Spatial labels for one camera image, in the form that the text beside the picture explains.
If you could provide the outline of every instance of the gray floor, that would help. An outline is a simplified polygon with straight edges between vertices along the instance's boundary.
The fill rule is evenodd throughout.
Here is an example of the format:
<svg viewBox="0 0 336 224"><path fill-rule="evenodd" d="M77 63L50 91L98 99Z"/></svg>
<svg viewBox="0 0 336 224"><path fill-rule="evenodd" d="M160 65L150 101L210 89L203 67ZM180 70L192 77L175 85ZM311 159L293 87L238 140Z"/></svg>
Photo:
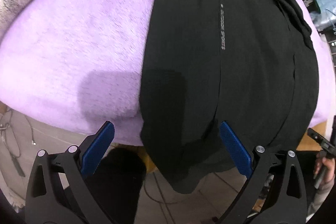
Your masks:
<svg viewBox="0 0 336 224"><path fill-rule="evenodd" d="M1 124L5 125L10 113L4 115ZM32 144L33 128L36 145ZM17 144L11 128L6 130L6 140L9 148L19 157L19 163L26 174L20 177L11 161L11 156L0 141L0 170L7 186L22 199L26 195L29 174L36 153L45 149L48 153L65 151L72 144L79 145L85 135L73 133L59 128L51 127L32 118L14 111L11 124L17 139ZM160 189L163 192L169 212L160 195L155 182L156 176ZM61 177L63 185L67 185L64 176ZM218 174L209 174L201 180L196 190L189 195L173 191L160 172L148 174L141 189L136 224L199 224L202 220L219 217L228 208L242 187L245 177L236 169Z"/></svg>

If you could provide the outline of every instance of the blue textured pad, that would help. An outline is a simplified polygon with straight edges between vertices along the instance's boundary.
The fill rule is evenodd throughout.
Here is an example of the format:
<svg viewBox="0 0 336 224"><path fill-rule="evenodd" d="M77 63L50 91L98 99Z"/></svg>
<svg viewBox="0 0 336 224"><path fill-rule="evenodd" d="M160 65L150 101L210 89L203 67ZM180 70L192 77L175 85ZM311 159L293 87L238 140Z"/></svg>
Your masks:
<svg viewBox="0 0 336 224"><path fill-rule="evenodd" d="M220 137L239 173L249 179L252 175L251 156L226 122L220 124Z"/></svg>
<svg viewBox="0 0 336 224"><path fill-rule="evenodd" d="M111 122L106 123L99 135L97 135L88 147L85 154L82 156L82 177L93 175L97 169L106 150L110 146L114 138L114 125Z"/></svg>

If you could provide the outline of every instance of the person's hand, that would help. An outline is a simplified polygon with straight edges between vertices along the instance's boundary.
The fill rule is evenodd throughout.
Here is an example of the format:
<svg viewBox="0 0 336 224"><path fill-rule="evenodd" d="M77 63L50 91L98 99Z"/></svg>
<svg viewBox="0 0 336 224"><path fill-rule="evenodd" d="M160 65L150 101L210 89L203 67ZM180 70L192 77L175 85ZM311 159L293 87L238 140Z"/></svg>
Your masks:
<svg viewBox="0 0 336 224"><path fill-rule="evenodd" d="M321 155L321 152L316 155L317 159L315 161L314 175L320 171L322 165L325 165L328 170L326 171L324 178L321 182L321 186L328 183L334 178L335 174L335 159L327 159Z"/></svg>

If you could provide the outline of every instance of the blue gripper pad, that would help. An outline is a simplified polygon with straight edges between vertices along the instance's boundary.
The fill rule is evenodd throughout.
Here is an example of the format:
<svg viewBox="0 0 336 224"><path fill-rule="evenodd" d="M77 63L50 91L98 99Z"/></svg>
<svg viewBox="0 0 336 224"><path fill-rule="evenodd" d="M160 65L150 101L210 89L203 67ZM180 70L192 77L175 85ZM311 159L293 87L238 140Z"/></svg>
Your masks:
<svg viewBox="0 0 336 224"><path fill-rule="evenodd" d="M114 138L114 125L106 121L95 135L90 135L79 146L81 151L81 174L83 178L93 175Z"/></svg>
<svg viewBox="0 0 336 224"><path fill-rule="evenodd" d="M220 124L219 133L239 173L249 179L252 175L252 159L250 154L226 122Z"/></svg>

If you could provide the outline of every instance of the lavender plush cover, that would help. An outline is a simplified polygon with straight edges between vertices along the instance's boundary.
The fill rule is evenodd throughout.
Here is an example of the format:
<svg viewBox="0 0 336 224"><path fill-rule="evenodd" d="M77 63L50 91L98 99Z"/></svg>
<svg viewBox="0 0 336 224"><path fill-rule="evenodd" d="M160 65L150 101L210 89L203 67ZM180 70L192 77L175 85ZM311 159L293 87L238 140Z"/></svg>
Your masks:
<svg viewBox="0 0 336 224"><path fill-rule="evenodd" d="M142 145L138 96L153 1L32 0L0 45L0 100L74 132L110 120L115 142ZM310 26L320 72L313 126L327 120L334 83L329 49Z"/></svg>

